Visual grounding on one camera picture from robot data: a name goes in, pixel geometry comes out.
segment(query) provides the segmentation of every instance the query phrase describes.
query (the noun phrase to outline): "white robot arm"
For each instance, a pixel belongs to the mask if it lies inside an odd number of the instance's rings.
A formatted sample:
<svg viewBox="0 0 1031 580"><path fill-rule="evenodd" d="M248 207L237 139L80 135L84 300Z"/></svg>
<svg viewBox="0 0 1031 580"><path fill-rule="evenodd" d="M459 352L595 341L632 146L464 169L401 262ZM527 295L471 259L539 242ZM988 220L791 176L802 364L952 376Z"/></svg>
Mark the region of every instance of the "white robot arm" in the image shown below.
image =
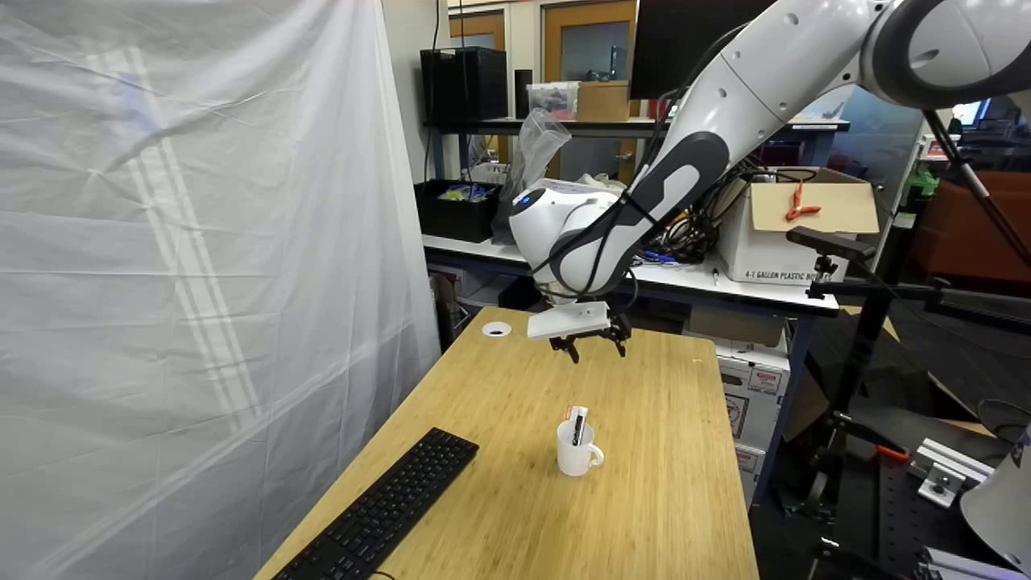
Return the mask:
<svg viewBox="0 0 1031 580"><path fill-rule="evenodd" d="M776 0L689 85L666 139L622 198L527 192L512 236L557 311L533 339L605 332L602 300L675 210L831 88L934 111L1031 88L1031 0Z"/></svg>

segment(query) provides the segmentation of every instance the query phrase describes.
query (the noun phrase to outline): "cardboard box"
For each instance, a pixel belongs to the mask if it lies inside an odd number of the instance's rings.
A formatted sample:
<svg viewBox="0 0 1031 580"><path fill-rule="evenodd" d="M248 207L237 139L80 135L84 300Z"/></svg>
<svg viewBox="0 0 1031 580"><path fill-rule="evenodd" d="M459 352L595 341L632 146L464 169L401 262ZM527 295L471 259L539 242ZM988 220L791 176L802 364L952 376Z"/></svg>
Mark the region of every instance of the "cardboard box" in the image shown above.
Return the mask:
<svg viewBox="0 0 1031 580"><path fill-rule="evenodd" d="M626 80L580 85L577 122L626 122L629 111L632 108L629 108L629 85Z"/></svg>
<svg viewBox="0 0 1031 580"><path fill-rule="evenodd" d="M802 177L802 183L737 183L742 199L734 199L719 230L719 256L725 259L731 280L810 285L819 256L787 242L792 225L847 239L880 231L875 186L868 180L827 169L776 169L776 176ZM796 186L802 207L819 207L817 216L787 220ZM839 272L827 280L842 280L847 262L831 262Z"/></svg>
<svg viewBox="0 0 1031 580"><path fill-rule="evenodd" d="M746 491L746 500L751 506L754 487L763 478L766 453L763 449L751 449L751 444L734 444L734 454L737 454L742 491Z"/></svg>
<svg viewBox="0 0 1031 580"><path fill-rule="evenodd" d="M791 362L776 352L716 344L734 441L769 449L791 388Z"/></svg>

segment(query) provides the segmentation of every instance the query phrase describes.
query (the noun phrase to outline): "wooden table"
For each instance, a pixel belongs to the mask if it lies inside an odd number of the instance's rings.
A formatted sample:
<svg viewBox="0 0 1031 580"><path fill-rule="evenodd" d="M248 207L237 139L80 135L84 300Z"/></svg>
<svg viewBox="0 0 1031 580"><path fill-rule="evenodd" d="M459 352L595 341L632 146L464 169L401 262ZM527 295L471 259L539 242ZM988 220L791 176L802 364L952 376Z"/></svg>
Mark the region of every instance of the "wooden table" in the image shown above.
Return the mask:
<svg viewBox="0 0 1031 580"><path fill-rule="evenodd" d="M530 265L517 244L503 242L464 242L444 236L422 236L426 262L433 272L464 272L471 274L471 289L464 289L462 302L499 302L499 288L510 288L517 279L530 279ZM684 324L701 311L734 311L751 313L756 320L784 320L792 327L791 339L791 388L779 401L779 411L798 411L796 396L802 395L807 362L821 320L839 317L839 300L827 295L812 300L807 288L792 285L737 285L725 274L719 259L703 265L636 265L636 280L620 285L609 300L632 302L636 297L648 302L663 302L675 313L684 307ZM776 441L784 439L787 413L779 413L762 478L754 483L754 504L766 500L766 482L776 465Z"/></svg>
<svg viewBox="0 0 1031 580"><path fill-rule="evenodd" d="M484 324L512 337L487 339ZM385 561L401 580L495 576L756 576L734 444L708 341L636 332L580 364L527 339L527 317L484 311L350 469L273 552L273 576L426 429L479 444L475 465ZM555 469L555 429L591 408L605 465Z"/></svg>

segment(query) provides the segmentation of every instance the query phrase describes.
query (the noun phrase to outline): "white curtain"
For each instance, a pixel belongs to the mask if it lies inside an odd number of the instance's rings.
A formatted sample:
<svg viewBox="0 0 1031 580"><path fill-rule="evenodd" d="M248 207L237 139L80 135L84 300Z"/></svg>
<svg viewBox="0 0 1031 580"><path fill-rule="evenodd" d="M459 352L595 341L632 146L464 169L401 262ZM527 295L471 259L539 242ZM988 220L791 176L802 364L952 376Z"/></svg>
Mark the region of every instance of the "white curtain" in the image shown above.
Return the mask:
<svg viewBox="0 0 1031 580"><path fill-rule="evenodd" d="M434 355L378 0L0 3L0 576L251 576Z"/></svg>

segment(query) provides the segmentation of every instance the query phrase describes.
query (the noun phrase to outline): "white mug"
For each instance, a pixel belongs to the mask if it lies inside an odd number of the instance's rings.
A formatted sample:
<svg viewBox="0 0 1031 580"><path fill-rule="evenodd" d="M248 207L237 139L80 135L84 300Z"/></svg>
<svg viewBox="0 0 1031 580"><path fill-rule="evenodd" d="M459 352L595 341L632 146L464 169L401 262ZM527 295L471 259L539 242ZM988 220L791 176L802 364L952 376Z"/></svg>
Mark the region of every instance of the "white mug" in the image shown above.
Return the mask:
<svg viewBox="0 0 1031 580"><path fill-rule="evenodd" d="M574 424L557 424L555 429L557 471L564 478L586 478L586 471L605 461L605 453L592 444L592 429L585 426L574 444Z"/></svg>

